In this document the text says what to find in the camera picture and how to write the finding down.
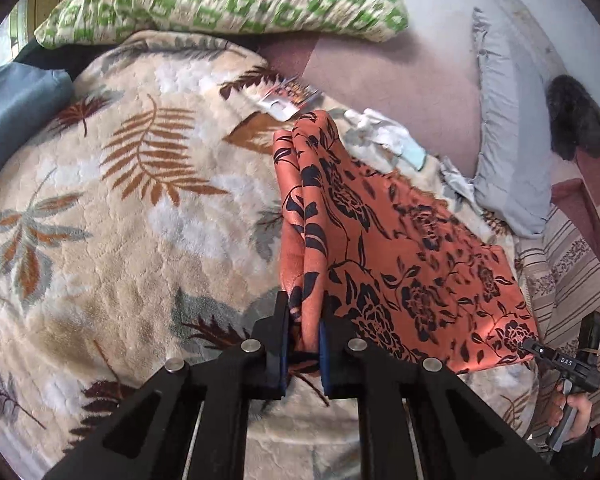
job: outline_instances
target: gray pillow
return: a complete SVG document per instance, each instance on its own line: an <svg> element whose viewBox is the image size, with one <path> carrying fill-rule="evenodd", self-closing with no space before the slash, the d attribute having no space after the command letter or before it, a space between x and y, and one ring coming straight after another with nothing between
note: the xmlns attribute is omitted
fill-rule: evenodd
<svg viewBox="0 0 600 480"><path fill-rule="evenodd" d="M505 25L474 9L482 141L475 199L520 237L542 235L551 201L551 130L544 85Z"/></svg>

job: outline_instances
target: silver screw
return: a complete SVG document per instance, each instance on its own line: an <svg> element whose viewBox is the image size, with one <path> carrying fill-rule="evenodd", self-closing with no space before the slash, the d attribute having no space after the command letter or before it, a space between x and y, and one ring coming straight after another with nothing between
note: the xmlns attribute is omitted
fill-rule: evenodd
<svg viewBox="0 0 600 480"><path fill-rule="evenodd" d="M435 357L427 357L422 362L422 367L427 372L439 372L442 370L442 361L440 361L440 359L436 359Z"/></svg>
<svg viewBox="0 0 600 480"><path fill-rule="evenodd" d="M364 339L360 339L359 337L355 337L353 339L349 339L347 346L354 352L362 352L363 350L366 350L366 341Z"/></svg>
<svg viewBox="0 0 600 480"><path fill-rule="evenodd" d="M260 350L261 346L262 345L257 339L246 339L242 342L240 348L242 348L242 350L250 354L252 352L257 352L258 350Z"/></svg>
<svg viewBox="0 0 600 480"><path fill-rule="evenodd" d="M184 368L184 359L181 357L172 357L171 359L167 359L167 362L164 364L164 368L170 374L174 374Z"/></svg>

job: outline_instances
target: black fabric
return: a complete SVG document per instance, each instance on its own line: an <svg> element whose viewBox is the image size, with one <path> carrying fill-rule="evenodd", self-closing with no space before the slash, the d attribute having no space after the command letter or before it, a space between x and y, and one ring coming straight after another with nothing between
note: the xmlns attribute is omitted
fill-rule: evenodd
<svg viewBox="0 0 600 480"><path fill-rule="evenodd" d="M577 480L584 476L585 469L593 460L595 437L589 430L580 438L562 445L560 453L551 459L551 466L565 480Z"/></svg>
<svg viewBox="0 0 600 480"><path fill-rule="evenodd" d="M117 45L63 45L44 48L33 38L14 61L43 70L66 70L71 81L88 67L89 63Z"/></svg>

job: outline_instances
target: orange floral fabric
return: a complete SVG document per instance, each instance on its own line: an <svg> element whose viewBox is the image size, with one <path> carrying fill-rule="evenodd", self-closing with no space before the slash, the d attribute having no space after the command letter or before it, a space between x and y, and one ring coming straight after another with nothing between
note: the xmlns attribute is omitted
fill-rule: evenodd
<svg viewBox="0 0 600 480"><path fill-rule="evenodd" d="M297 349L318 350L325 305L400 359L462 372L530 358L520 345L538 330L502 248L444 202L351 158L324 111L276 132L273 151Z"/></svg>

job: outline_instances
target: green and white pillow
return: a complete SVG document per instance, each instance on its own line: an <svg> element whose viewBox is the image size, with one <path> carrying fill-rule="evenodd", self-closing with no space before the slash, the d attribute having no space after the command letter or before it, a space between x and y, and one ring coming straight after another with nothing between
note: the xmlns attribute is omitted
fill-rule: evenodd
<svg viewBox="0 0 600 480"><path fill-rule="evenodd" d="M47 48L121 43L143 29L254 34L321 30L385 41L407 26L402 0L63 0L35 32Z"/></svg>

